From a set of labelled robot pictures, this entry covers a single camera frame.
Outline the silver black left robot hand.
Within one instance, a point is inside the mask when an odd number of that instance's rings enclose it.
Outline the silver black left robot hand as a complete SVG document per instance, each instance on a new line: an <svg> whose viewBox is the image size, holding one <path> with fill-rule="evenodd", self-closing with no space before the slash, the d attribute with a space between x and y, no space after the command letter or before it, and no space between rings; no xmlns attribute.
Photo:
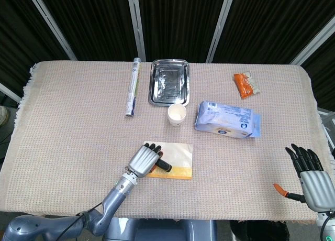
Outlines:
<svg viewBox="0 0 335 241"><path fill-rule="evenodd" d="M159 159L158 152L162 149L160 145L144 144L130 159L128 171L134 173L138 178L145 177L154 167Z"/></svg>

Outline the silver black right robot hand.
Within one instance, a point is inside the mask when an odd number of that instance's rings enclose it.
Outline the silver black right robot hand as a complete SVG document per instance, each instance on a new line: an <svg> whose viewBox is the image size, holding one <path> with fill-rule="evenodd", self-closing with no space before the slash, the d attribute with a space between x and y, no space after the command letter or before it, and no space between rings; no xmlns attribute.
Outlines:
<svg viewBox="0 0 335 241"><path fill-rule="evenodd" d="M285 148L289 154L302 188L302 194L291 193L275 183L275 190L283 197L305 203L314 212L335 215L335 186L311 149L291 144Z"/></svg>

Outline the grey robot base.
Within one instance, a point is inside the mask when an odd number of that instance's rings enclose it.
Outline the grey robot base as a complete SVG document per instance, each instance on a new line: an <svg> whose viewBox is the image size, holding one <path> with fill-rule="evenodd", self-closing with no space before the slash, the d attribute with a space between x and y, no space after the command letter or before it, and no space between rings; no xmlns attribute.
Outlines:
<svg viewBox="0 0 335 241"><path fill-rule="evenodd" d="M217 241L214 220L114 217L102 241Z"/></svg>

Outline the white paper cup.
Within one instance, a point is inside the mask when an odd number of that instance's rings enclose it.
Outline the white paper cup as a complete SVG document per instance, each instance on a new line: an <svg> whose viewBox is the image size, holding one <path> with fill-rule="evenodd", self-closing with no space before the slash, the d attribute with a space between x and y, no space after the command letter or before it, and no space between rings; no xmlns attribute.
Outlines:
<svg viewBox="0 0 335 241"><path fill-rule="evenodd" d="M179 126L187 114L186 108L181 104L172 104L168 108L167 115L172 126Z"/></svg>

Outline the beige woven tablecloth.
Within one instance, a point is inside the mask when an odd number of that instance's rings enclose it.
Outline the beige woven tablecloth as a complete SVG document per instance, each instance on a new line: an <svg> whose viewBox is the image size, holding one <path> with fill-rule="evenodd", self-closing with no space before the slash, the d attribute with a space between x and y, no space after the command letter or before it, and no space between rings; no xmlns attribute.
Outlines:
<svg viewBox="0 0 335 241"><path fill-rule="evenodd" d="M135 115L125 116L131 62L45 61L16 114L0 171L0 211L75 215L100 203L131 157L149 141L193 145L191 180L145 177L118 217L314 221L306 205L273 187L301 193L285 148L312 149L335 182L335 163L307 72L297 65L191 63L185 121L148 102L143 63ZM242 99L234 74L249 71L260 93ZM255 110L261 137L236 139L194 128L198 105L213 101Z"/></svg>

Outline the cling film roll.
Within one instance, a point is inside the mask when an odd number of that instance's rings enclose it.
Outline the cling film roll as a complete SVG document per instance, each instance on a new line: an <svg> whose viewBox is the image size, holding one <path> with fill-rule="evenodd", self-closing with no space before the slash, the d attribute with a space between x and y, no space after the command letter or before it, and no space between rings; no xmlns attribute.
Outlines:
<svg viewBox="0 0 335 241"><path fill-rule="evenodd" d="M132 69L131 69L131 79L128 88L127 103L126 103L126 117L133 117L135 114L136 96L137 96L137 81L140 71L140 58L134 58Z"/></svg>

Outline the stainless steel rectangular tray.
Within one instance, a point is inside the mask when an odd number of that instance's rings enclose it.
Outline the stainless steel rectangular tray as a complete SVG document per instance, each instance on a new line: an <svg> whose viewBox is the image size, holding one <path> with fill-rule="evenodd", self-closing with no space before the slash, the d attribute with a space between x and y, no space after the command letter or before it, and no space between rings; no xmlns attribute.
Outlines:
<svg viewBox="0 0 335 241"><path fill-rule="evenodd" d="M189 103L189 63L181 59L157 59L151 64L148 101L154 106Z"/></svg>

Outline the light blue tissue pack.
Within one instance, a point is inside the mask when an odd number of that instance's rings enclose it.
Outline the light blue tissue pack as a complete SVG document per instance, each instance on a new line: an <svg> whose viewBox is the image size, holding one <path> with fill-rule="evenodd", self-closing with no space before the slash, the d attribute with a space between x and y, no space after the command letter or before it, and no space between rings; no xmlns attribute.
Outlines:
<svg viewBox="0 0 335 241"><path fill-rule="evenodd" d="M198 106L195 129L239 139L259 138L260 115L250 108L202 101Z"/></svg>

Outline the orange snack packet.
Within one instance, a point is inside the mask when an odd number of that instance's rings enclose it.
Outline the orange snack packet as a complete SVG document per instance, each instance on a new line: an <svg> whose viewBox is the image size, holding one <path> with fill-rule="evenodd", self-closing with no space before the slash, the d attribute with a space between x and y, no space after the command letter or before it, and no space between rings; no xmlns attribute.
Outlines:
<svg viewBox="0 0 335 241"><path fill-rule="evenodd" d="M260 93L260 89L249 71L234 74L234 82L242 99Z"/></svg>

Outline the grey metal frame cart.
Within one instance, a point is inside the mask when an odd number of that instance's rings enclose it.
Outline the grey metal frame cart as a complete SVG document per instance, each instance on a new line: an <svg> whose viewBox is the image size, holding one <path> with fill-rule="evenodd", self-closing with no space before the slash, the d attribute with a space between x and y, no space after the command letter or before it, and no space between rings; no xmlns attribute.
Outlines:
<svg viewBox="0 0 335 241"><path fill-rule="evenodd" d="M335 149L335 112L319 107L318 113L324 126L324 131L328 140L330 151L333 152Z"/></svg>

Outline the grey partition frame post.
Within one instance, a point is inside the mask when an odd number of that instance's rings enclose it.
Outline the grey partition frame post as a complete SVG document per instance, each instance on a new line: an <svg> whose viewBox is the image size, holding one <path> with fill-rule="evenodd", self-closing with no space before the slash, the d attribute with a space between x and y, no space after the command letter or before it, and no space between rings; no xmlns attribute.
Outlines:
<svg viewBox="0 0 335 241"><path fill-rule="evenodd" d="M70 60L77 60L75 53L73 52L69 42L65 38L63 32L61 31L60 27L58 26L57 22L53 18L52 14L48 10L46 4L43 0L31 0L35 5L37 11L40 13L44 21L46 22L47 26L55 36L56 40L64 50L65 54L69 57Z"/></svg>
<svg viewBox="0 0 335 241"><path fill-rule="evenodd" d="M302 51L290 62L292 65L302 65L335 33L335 15L323 26Z"/></svg>
<svg viewBox="0 0 335 241"><path fill-rule="evenodd" d="M129 3L138 58L141 58L142 62L146 62L146 51L144 46L139 0L128 0L128 3Z"/></svg>
<svg viewBox="0 0 335 241"><path fill-rule="evenodd" d="M0 83L0 91L10 97L12 100L14 100L17 103L21 102L21 97L12 92L9 88L4 86L3 84Z"/></svg>
<svg viewBox="0 0 335 241"><path fill-rule="evenodd" d="M222 3L222 7L219 13L219 17L217 20L216 28L213 34L213 38L211 40L211 44L208 50L206 63L212 63L221 34L225 27L225 23L227 21L227 17L231 8L233 0L224 0Z"/></svg>

